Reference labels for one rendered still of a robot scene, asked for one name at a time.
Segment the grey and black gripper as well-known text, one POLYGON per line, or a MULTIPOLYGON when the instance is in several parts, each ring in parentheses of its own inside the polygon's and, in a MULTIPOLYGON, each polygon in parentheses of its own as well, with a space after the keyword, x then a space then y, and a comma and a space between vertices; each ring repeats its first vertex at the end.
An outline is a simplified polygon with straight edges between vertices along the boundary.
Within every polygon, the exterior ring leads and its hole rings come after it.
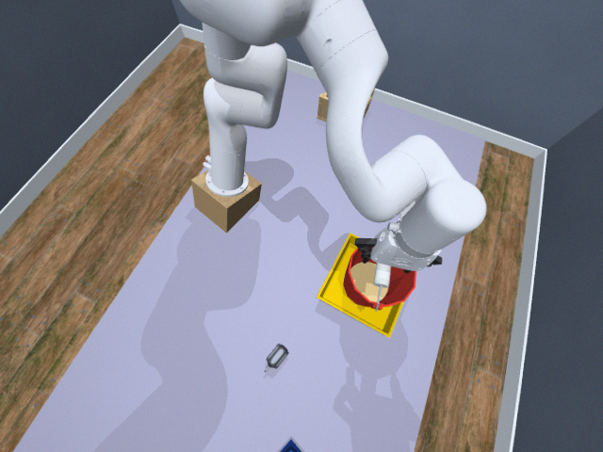
POLYGON ((442 257, 438 255, 440 251, 428 258, 412 257, 399 247, 393 235, 386 226, 374 238, 355 238, 355 246, 362 252, 361 258, 364 258, 363 263, 367 263, 371 258, 379 264, 402 268, 405 273, 411 272, 410 270, 419 271, 426 266, 442 265, 442 257))

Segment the light wooden crate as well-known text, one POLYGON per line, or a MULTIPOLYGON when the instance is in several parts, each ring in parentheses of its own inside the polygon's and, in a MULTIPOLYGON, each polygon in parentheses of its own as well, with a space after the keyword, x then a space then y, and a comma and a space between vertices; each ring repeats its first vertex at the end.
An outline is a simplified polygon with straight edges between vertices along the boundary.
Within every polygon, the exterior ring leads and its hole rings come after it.
MULTIPOLYGON (((371 102, 374 90, 373 90, 373 92, 372 92, 372 94, 371 94, 371 96, 370 96, 370 98, 368 100, 368 103, 367 103, 368 106, 370 105, 370 102, 371 102)), ((327 112, 328 112, 328 96, 327 96, 327 93, 325 91, 324 94, 321 93, 319 95, 319 100, 318 100, 318 116, 317 116, 317 118, 320 119, 320 120, 322 120, 322 121, 326 121, 326 119, 327 119, 327 112)))

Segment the red bucket with wire handle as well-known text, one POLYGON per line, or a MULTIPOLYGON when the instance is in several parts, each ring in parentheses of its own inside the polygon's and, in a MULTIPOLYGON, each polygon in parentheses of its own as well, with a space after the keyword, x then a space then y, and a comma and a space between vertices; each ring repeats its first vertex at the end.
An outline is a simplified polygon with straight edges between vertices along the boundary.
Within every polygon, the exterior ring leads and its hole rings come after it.
POLYGON ((416 271, 406 274, 402 268, 379 264, 371 258, 364 264, 361 254, 357 248, 351 255, 343 282, 347 296, 355 304, 377 312, 404 302, 416 288, 416 271))

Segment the blue open rectangular bin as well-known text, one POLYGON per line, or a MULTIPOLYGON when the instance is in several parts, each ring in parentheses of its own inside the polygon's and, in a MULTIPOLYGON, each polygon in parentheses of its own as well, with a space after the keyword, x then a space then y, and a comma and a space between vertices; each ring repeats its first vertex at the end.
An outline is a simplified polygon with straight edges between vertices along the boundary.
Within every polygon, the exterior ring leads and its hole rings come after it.
POLYGON ((290 440, 280 452, 301 452, 295 443, 290 440))

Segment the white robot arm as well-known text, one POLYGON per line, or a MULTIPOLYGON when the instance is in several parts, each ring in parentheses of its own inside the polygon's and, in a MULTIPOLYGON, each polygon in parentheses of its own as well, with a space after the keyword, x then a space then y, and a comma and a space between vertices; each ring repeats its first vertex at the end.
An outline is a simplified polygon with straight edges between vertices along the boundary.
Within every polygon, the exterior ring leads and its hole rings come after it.
POLYGON ((369 164, 363 118, 388 54, 363 0, 180 2, 203 24, 212 77, 204 86, 211 169, 203 163, 212 192, 233 197, 247 189, 243 125, 270 129, 278 121, 287 57, 276 42, 295 36, 327 93, 329 160, 356 210, 373 222, 401 212, 387 230, 415 258, 429 257, 481 225, 484 197, 431 138, 408 137, 369 164))

